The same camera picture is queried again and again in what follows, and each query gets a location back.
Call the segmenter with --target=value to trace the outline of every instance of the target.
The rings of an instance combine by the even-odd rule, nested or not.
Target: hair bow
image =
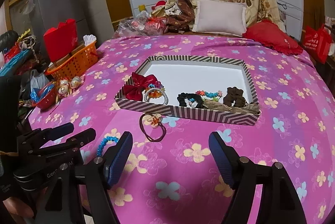
[[[157,78],[154,75],[144,77],[133,72],[131,78],[133,79],[134,85],[123,86],[123,94],[127,99],[136,101],[142,101],[142,91],[147,88],[149,84],[157,82]]]

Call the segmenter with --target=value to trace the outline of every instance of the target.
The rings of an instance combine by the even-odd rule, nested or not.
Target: bed
[[[31,127],[75,126],[73,135],[94,128],[96,139],[82,148],[95,157],[105,135],[133,134],[134,145],[121,179],[109,196],[122,224],[220,224],[232,196],[208,149],[218,131],[253,162],[281,162],[296,188],[308,223],[322,223],[335,203],[335,99],[304,51],[288,57],[260,43],[237,38],[170,35],[104,42],[103,58],[85,83],[49,111],[34,109]],[[151,55],[202,55],[242,59],[253,78],[262,114],[254,126],[164,117],[167,134],[149,142],[139,127],[141,112],[120,109],[113,99],[136,68]],[[159,131],[147,133],[160,136]],[[63,137],[54,141],[61,143]],[[257,217],[256,188],[249,223]],[[82,192],[84,206],[88,206]]]

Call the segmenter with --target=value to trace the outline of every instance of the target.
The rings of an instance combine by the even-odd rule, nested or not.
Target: refrigerator
[[[45,48],[43,35],[51,27],[57,27],[59,22],[75,19],[77,26],[78,42],[86,34],[91,34],[85,19],[80,0],[33,0],[34,7],[29,13],[31,26],[40,43],[40,51],[47,64],[50,63]]]

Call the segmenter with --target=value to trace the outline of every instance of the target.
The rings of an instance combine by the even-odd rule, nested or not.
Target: brown scrunchie
[[[224,105],[231,107],[232,103],[235,101],[234,107],[243,108],[246,104],[246,99],[242,95],[242,89],[238,89],[237,87],[228,87],[227,95],[223,98],[223,103]]]
[[[148,139],[150,142],[160,142],[160,141],[162,141],[163,138],[164,138],[164,136],[165,136],[165,134],[166,134],[166,128],[164,127],[164,125],[162,124],[162,122],[158,121],[158,126],[160,126],[160,127],[162,128],[162,132],[163,132],[162,135],[161,135],[159,138],[154,139],[154,138],[150,137],[150,136],[145,132],[145,129],[144,129],[144,126],[143,126],[143,122],[142,122],[142,119],[143,119],[143,117],[144,117],[145,115],[147,115],[147,114],[153,116],[152,113],[148,113],[148,112],[146,112],[146,113],[144,113],[144,114],[141,115],[141,117],[140,117],[140,121],[139,121],[141,131],[144,133],[145,137],[147,137],[147,139]]]

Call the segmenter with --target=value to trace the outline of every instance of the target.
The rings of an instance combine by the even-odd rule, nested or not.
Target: plastic basket
[[[72,79],[80,77],[88,68],[98,61],[97,50],[95,49],[95,42],[85,46],[82,50],[75,53],[62,65],[55,69],[48,69],[45,74],[52,75],[58,81],[64,77]]]
[[[46,87],[48,87],[50,85],[50,83],[48,83],[47,85],[45,85],[39,92],[38,94],[40,95],[41,93],[43,93],[44,89]],[[49,109],[52,105],[54,105],[56,103],[56,92],[57,92],[57,87],[55,85],[55,87],[50,90],[44,98],[42,98],[39,102],[35,102],[32,101],[32,106],[33,107],[38,107],[40,108],[42,111]]]

